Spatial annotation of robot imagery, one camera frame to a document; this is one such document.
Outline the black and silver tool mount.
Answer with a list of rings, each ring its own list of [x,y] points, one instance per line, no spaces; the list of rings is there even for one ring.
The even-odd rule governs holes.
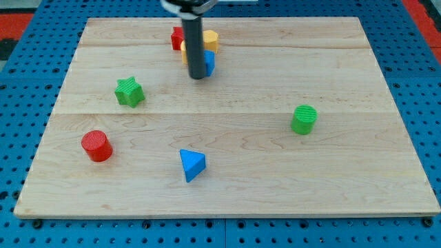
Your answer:
[[[196,19],[211,10],[218,0],[160,0],[160,3],[181,19]]]

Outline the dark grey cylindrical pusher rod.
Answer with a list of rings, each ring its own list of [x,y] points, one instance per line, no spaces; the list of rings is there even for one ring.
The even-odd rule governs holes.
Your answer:
[[[206,75],[203,18],[202,16],[197,16],[192,20],[183,19],[182,27],[185,37],[189,76],[196,80],[203,79]]]

